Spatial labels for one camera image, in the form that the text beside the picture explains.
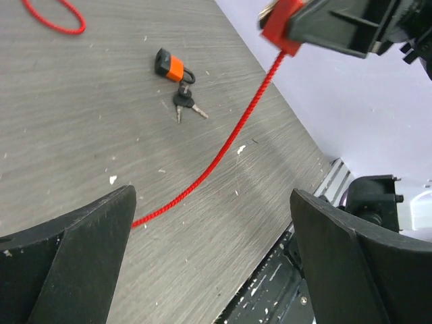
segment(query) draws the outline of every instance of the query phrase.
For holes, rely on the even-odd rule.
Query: white wall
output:
[[[277,49],[259,36],[257,17],[270,0],[216,0],[264,69]],[[303,45],[274,83],[329,157],[355,176],[393,173],[432,178],[432,82],[398,48],[366,60]]]

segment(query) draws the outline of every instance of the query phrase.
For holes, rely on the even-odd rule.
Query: key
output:
[[[180,122],[182,120],[182,111],[183,111],[183,108],[188,103],[188,100],[189,100],[189,98],[183,97],[178,93],[176,93],[173,97],[175,109],[177,110],[177,124],[180,124]]]
[[[192,92],[189,90],[188,84],[181,84],[178,88],[178,94],[185,98],[190,98],[192,96]]]
[[[195,105],[195,101],[194,101],[194,99],[192,99],[192,97],[187,99],[186,104],[183,107],[191,108],[193,111],[199,113],[204,118],[209,118],[209,116],[204,111],[202,111],[201,109],[198,108],[197,105]]]

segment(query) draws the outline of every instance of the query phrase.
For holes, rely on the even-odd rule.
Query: cable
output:
[[[210,163],[210,165],[205,169],[205,171],[199,176],[198,179],[195,180],[193,184],[191,184],[185,191],[183,191],[181,194],[179,194],[177,197],[175,197],[171,202],[166,204],[164,207],[158,209],[157,211],[152,212],[151,214],[148,214],[147,216],[144,216],[143,218],[137,219],[132,223],[132,228],[138,227],[144,223],[147,223],[148,221],[151,221],[152,219],[160,216],[164,212],[170,210],[174,206],[176,206],[180,201],[185,199],[192,191],[196,189],[202,182],[210,175],[210,173],[217,167],[219,162],[222,160],[223,156],[226,154],[230,146],[232,145],[233,141],[236,139],[237,135],[242,130],[244,124],[247,122],[250,114],[253,112],[255,107],[258,105],[258,102],[260,101],[261,97],[263,96],[265,90],[270,84],[271,79],[274,77],[277,69],[282,63],[282,60],[285,57],[285,53],[281,52],[277,59],[275,60],[275,63],[273,63],[273,66],[265,76],[263,83],[260,85],[259,89],[257,90],[256,94],[254,95],[252,101],[250,102],[249,106],[246,108],[245,112],[243,113],[243,116],[238,121],[236,127],[232,131],[231,135],[229,135],[227,141],[222,146],[221,150],[217,153],[214,160]]]
[[[30,14],[38,20],[41,24],[44,24],[45,26],[49,27],[50,29],[55,30],[56,32],[59,32],[61,34],[66,35],[79,35],[82,34],[86,30],[86,20],[82,16],[82,14],[70,3],[68,3],[66,0],[58,0],[60,3],[62,3],[66,8],[68,8],[78,19],[80,22],[79,29],[67,29],[64,27],[61,27],[59,25],[53,24],[46,18],[42,17],[36,9],[32,6],[30,3],[30,0],[22,0],[22,3],[24,4],[24,7],[27,8],[27,10],[30,12]]]

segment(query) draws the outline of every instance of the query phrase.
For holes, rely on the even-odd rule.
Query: gray wooden surface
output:
[[[0,235],[122,184],[136,187],[136,217],[167,203],[211,162],[265,75],[213,0],[72,2],[88,22],[79,37],[0,1]],[[33,3],[76,26],[56,1]],[[176,124],[176,85],[153,74],[161,47],[195,72],[208,120],[185,111]],[[291,189],[312,190],[328,170],[270,86],[215,173],[131,233],[108,322],[212,323],[290,221]]]

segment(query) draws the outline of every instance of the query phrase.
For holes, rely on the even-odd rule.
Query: white paint chip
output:
[[[109,177],[109,184],[113,185],[116,180],[117,180],[117,176],[112,175],[111,177]]]
[[[237,154],[240,155],[240,153],[243,152],[244,148],[246,148],[246,145],[242,145],[241,147],[239,147],[237,150]]]

